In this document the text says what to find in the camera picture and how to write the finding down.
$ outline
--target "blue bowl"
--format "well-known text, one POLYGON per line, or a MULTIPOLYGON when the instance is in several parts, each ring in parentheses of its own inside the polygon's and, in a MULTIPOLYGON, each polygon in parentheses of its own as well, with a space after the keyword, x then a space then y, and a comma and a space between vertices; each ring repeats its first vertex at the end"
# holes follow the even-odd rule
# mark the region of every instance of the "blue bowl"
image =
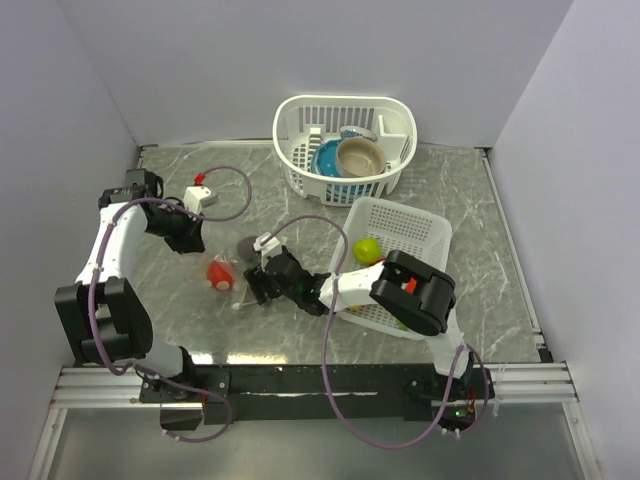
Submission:
MULTIPOLYGON (((339 138, 338 140, 330 140, 318 147, 311 158, 311 173, 322 175, 323 177, 342 178, 336 168, 336 153, 338 145, 340 145, 342 140, 342 138, 339 138)), ((339 200, 340 188, 340 185, 328 186, 327 196, 333 196, 333 200, 335 201, 339 200)), ((371 185, 367 185, 366 193, 369 193, 370 190, 371 185)), ((345 185, 342 187, 342 193, 344 195, 355 195, 356 192, 358 195, 365 192, 365 185, 360 185, 359 187, 356 187, 355 185, 352 187, 345 185)))

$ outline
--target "white basket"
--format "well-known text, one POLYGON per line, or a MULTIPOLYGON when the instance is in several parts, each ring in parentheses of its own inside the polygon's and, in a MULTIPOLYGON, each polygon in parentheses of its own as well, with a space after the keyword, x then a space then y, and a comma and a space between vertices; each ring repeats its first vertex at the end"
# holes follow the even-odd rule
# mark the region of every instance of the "white basket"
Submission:
POLYGON ((313 195, 325 205, 349 206, 359 197, 390 193, 416 151, 418 137, 411 110, 386 97, 301 95, 286 100, 276 112, 273 138, 282 171, 293 190, 313 195), (357 125, 373 131, 385 153, 387 170, 372 177, 330 178, 310 172, 316 149, 340 138, 340 128, 357 125))
MULTIPOLYGON (((446 218, 377 198, 360 198, 351 207, 344 224, 350 249, 355 242, 373 237, 380 243, 386 256, 390 250, 402 250, 432 267, 444 271, 447 266, 451 224, 446 218)), ((336 268, 344 242, 338 245, 331 258, 329 271, 336 268)), ((365 268, 356 261, 351 251, 342 266, 342 272, 365 268)), ((423 335, 404 330, 395 317, 380 305, 365 305, 357 311, 343 310, 338 316, 363 327, 372 328, 396 337, 422 340, 423 335)))

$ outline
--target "red cap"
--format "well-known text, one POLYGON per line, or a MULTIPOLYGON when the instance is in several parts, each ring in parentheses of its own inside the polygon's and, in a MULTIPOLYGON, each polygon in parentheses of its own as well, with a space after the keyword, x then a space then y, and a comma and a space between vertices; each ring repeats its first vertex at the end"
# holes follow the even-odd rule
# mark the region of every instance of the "red cap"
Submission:
POLYGON ((196 185, 202 185, 202 182, 204 182, 204 179, 207 176, 204 173, 199 173, 198 175, 196 175, 196 178, 193 179, 193 183, 196 185))

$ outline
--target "marble countertop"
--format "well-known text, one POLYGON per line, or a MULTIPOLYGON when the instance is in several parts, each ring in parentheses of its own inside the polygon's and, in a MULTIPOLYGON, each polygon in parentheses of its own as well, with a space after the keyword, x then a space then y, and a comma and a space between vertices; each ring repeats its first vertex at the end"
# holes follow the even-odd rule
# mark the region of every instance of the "marble countertop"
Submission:
MULTIPOLYGON (((312 317, 280 298, 268 306, 245 299, 242 282, 231 293, 213 290, 208 263, 234 257, 238 240, 273 229, 302 213, 343 223, 348 208, 325 207, 289 188, 269 146, 146 148, 141 165, 162 176, 165 195, 182 198, 195 175, 214 165, 235 165, 251 178, 254 201, 232 222, 205 224, 207 252, 177 255, 162 239, 146 235, 133 285, 153 321, 155 334, 186 347, 197 363, 319 363, 324 317, 312 317), (245 302, 239 309, 234 304, 245 302)), ((207 185, 218 192, 212 216, 236 211, 245 189, 232 172, 216 172, 207 185)), ((457 282, 457 318, 467 342, 488 362, 538 362, 531 322, 517 279, 489 179, 478 150, 421 146, 389 200, 447 218, 453 238, 447 273, 457 282)), ((305 220, 279 238, 310 271, 326 271, 337 233, 305 220)), ((429 362, 423 341, 396 338, 336 320, 332 363, 429 362)))

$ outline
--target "green apple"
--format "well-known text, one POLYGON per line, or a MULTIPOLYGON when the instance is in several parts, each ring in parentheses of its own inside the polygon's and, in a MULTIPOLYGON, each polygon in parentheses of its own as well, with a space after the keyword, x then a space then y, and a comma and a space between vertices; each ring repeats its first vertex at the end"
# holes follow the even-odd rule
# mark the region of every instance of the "green apple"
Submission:
POLYGON ((375 238, 363 238, 353 246, 353 256, 364 265, 371 265, 382 258, 382 249, 375 238))

